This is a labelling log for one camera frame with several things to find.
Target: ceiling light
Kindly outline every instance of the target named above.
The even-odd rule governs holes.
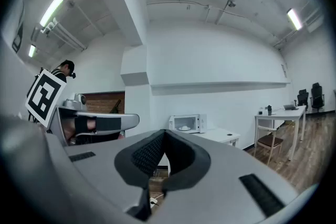
[[[293,9],[290,9],[288,12],[287,12],[289,18],[292,20],[293,24],[295,25],[296,27],[296,30],[300,30],[302,25],[301,25],[301,22],[298,18],[298,16],[296,15],[295,11]]]
[[[44,13],[40,24],[45,27],[47,22],[49,21],[49,18],[52,16],[54,11],[57,9],[57,7],[63,2],[63,0],[54,0],[51,5],[48,7],[47,11]]]
[[[31,45],[30,46],[30,50],[29,50],[29,57],[33,57],[33,55],[34,55],[34,52],[35,52],[35,46],[34,45]]]

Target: wooden floor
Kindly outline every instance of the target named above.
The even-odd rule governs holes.
[[[282,149],[278,162],[275,159],[278,148],[274,150],[269,167],[285,178],[293,187],[302,193],[305,189],[320,181],[325,168],[328,165],[334,143],[336,141],[336,114],[325,114],[321,116],[307,116],[304,140],[298,143],[295,149],[293,160],[288,160],[289,150],[293,142],[294,123],[283,125],[276,133],[277,137],[282,138]],[[267,163],[268,152],[266,149],[257,147],[256,158],[263,163]],[[253,156],[254,148],[247,151]],[[158,170],[155,177],[150,179],[150,196],[153,198],[161,195],[161,185],[168,177],[167,170]],[[163,202],[163,196],[157,199],[158,205]]]

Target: white table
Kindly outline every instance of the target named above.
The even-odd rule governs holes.
[[[232,143],[232,146],[236,146],[236,142],[240,137],[240,134],[233,133],[223,128],[208,130],[206,133],[196,133],[194,135],[224,144]]]
[[[263,114],[263,115],[256,115],[256,133],[255,133],[255,140],[254,140],[254,147],[257,146],[257,134],[258,134],[258,125],[259,125],[259,120],[270,120],[274,121],[275,120],[281,120],[281,121],[295,121],[295,131],[294,131],[294,139],[293,139],[293,144],[292,148],[290,150],[289,154],[289,160],[291,161],[293,159],[295,147],[296,147],[296,142],[298,139],[298,132],[299,132],[299,119],[303,115],[303,123],[302,123],[302,132],[301,132],[301,141],[303,140],[303,136],[305,133],[305,124],[306,124],[306,106],[297,106],[298,110],[277,110],[272,113],[275,113],[274,115],[269,116],[268,114]]]

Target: wooden chair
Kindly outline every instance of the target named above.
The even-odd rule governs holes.
[[[265,135],[262,138],[258,139],[258,142],[257,142],[257,145],[260,145],[260,146],[270,150],[269,157],[268,157],[268,162],[267,162],[267,166],[268,166],[269,161],[271,160],[271,155],[272,155],[273,149],[280,146],[279,152],[278,152],[278,157],[277,157],[275,162],[278,161],[283,139],[280,139],[280,138],[276,137],[276,130],[277,129],[267,128],[267,127],[263,127],[263,126],[258,126],[257,138],[259,138],[259,130],[272,132],[272,135]],[[254,157],[256,156],[256,150],[257,150],[257,147],[254,148],[254,154],[253,154]]]

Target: white microwave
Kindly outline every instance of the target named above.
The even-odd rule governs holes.
[[[206,133],[206,114],[170,116],[169,130],[191,133]]]

